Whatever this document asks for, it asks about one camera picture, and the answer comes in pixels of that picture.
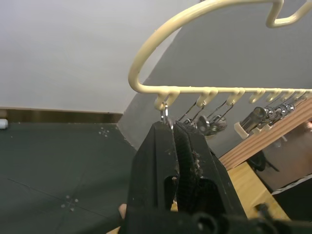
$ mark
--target wooden furniture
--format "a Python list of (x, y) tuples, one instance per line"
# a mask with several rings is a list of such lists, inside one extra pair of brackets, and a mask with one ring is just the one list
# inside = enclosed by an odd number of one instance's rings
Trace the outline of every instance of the wooden furniture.
[(267, 203), (273, 218), (289, 219), (247, 162), (229, 170), (228, 173), (248, 218), (257, 217), (255, 205)]
[(301, 123), (312, 117), (312, 98), (297, 105), (289, 116), (277, 122), (269, 131), (252, 135), (220, 158), (227, 170), (236, 167), (264, 149)]

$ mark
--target gray wall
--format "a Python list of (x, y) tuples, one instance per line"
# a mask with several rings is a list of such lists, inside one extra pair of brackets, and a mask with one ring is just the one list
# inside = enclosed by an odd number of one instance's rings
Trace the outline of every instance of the gray wall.
[[(196, 2), (0, 1), (0, 107), (123, 113), (135, 96), (127, 74), (136, 52)], [(149, 59), (144, 78), (173, 38)]]
[[(286, 1), (281, 17), (295, 12), (304, 1)], [(184, 26), (166, 50), (145, 84), (219, 87), (312, 88), (312, 13), (283, 28), (265, 26), (269, 4), (217, 10)], [(262, 98), (248, 104), (243, 96), (226, 115), (228, 128), (209, 141), (218, 156), (241, 142), (234, 123), (242, 120)], [(119, 127), (138, 148), (151, 124), (160, 120), (154, 109), (156, 95), (137, 94)], [(180, 95), (169, 108), (177, 119), (198, 95)], [(218, 95), (205, 108), (208, 114), (227, 95)]]

